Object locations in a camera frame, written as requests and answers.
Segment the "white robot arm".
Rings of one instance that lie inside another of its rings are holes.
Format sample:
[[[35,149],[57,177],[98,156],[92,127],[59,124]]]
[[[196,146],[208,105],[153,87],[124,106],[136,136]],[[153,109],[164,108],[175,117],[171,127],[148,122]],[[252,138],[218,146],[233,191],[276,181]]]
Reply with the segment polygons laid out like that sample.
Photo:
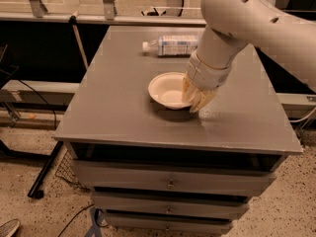
[[[200,10],[206,26],[183,81],[183,99],[192,104],[192,113],[214,98],[249,43],[316,88],[315,22],[279,10],[275,0],[201,0]]]

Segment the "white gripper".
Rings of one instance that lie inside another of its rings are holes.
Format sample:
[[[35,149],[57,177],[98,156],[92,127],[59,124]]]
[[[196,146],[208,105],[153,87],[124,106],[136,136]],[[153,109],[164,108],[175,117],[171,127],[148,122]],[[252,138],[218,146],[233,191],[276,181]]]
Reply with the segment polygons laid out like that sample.
[[[230,71],[230,66],[216,69],[205,65],[198,58],[196,50],[191,54],[187,65],[187,76],[189,78],[184,77],[182,92],[182,100],[192,103],[191,113],[196,113],[215,97],[217,91],[214,89],[225,83]]]

